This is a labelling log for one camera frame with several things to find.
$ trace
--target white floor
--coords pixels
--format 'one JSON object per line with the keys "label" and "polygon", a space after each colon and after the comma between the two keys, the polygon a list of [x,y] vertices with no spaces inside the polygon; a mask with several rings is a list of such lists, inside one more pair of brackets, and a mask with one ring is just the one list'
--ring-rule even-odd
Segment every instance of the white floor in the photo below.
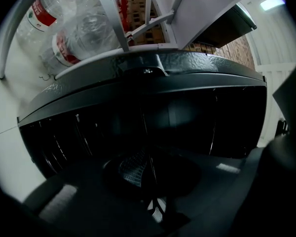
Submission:
{"label": "white floor", "polygon": [[0,186],[4,192],[23,201],[45,178],[25,148],[17,127],[17,113],[37,94],[54,82],[46,71],[30,60],[13,40],[6,78],[0,80]]}

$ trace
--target tile grout line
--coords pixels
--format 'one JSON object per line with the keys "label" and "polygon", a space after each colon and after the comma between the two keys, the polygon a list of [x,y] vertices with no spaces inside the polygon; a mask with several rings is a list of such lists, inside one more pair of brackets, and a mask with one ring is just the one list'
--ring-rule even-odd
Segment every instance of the tile grout line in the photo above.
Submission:
{"label": "tile grout line", "polygon": [[10,128],[10,129],[8,129],[8,130],[6,130],[6,131],[1,132],[0,134],[2,134],[2,133],[4,133],[4,132],[7,132],[7,131],[9,131],[9,130],[11,130],[11,129],[14,129],[14,128],[16,128],[16,127],[18,127],[18,126],[14,126],[14,127]]}

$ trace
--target bottle label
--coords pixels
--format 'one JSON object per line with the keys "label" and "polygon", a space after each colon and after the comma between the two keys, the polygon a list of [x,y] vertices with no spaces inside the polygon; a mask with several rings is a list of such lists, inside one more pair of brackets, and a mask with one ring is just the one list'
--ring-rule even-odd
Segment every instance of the bottle label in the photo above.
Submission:
{"label": "bottle label", "polygon": [[65,31],[59,31],[53,36],[52,48],[58,61],[67,67],[70,67],[80,61],[67,49]]}
{"label": "bottle label", "polygon": [[31,8],[26,13],[26,17],[33,27],[42,32],[46,32],[48,27],[57,19],[45,10],[40,0],[36,0],[32,4]]}

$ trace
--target plastic bottle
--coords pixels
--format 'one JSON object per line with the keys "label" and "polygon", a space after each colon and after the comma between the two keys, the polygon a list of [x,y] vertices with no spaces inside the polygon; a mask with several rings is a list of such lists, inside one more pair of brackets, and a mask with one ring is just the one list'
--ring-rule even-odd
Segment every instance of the plastic bottle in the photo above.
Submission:
{"label": "plastic bottle", "polygon": [[117,49],[118,39],[101,6],[68,22],[40,51],[44,66],[57,75],[81,60]]}
{"label": "plastic bottle", "polygon": [[46,33],[57,32],[64,22],[99,4],[99,0],[36,0],[22,19],[16,37],[28,55],[37,57]]}

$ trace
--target red label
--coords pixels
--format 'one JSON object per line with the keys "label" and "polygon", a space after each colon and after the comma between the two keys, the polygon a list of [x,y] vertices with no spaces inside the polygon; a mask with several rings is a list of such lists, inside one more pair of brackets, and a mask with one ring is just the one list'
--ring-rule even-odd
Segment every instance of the red label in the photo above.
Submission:
{"label": "red label", "polygon": [[32,9],[35,13],[36,18],[38,21],[43,23],[44,25],[50,26],[52,23],[56,21],[57,18],[54,18],[52,15],[50,15],[41,4],[40,0],[36,0],[32,4]]}
{"label": "red label", "polygon": [[76,63],[78,63],[80,61],[74,55],[69,53],[69,51],[68,51],[68,49],[66,47],[66,43],[65,43],[65,32],[64,31],[60,31],[57,34],[56,44],[57,44],[57,47],[59,48],[59,51],[61,52],[62,56],[64,57],[64,59],[67,62],[69,62],[71,64],[76,64]]}

